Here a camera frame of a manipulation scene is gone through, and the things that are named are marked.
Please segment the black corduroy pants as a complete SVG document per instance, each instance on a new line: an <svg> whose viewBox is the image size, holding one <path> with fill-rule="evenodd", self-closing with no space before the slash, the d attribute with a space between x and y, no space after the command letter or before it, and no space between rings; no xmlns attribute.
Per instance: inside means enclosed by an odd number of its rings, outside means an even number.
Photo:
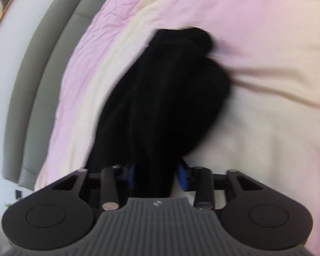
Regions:
<svg viewBox="0 0 320 256"><path fill-rule="evenodd" d="M200 28L160 29L109 95L86 167L133 168L132 193L171 194L178 166L217 120L231 81Z"/></svg>

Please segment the grey padded headboard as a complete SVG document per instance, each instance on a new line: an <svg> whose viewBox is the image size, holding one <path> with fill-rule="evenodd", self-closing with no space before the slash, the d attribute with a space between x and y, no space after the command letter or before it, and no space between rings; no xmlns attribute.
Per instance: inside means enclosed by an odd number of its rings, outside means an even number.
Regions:
<svg viewBox="0 0 320 256"><path fill-rule="evenodd" d="M48 151L61 81L73 51L106 0L54 0L36 28L12 91L2 176L32 190Z"/></svg>

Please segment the pink floral duvet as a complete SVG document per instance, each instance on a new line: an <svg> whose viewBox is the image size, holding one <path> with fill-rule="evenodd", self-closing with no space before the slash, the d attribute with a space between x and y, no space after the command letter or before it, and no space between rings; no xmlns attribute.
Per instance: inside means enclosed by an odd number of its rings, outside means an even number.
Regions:
<svg viewBox="0 0 320 256"><path fill-rule="evenodd" d="M132 167L169 195L181 160L307 207L320 255L320 0L107 0L63 75L35 189Z"/></svg>

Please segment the black wall switch panel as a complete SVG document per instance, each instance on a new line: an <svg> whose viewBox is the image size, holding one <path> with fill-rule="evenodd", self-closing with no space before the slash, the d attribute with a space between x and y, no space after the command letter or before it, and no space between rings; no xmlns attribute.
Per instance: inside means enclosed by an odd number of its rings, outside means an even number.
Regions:
<svg viewBox="0 0 320 256"><path fill-rule="evenodd" d="M22 199L22 191L21 190L15 190L15 199L16 200Z"/></svg>

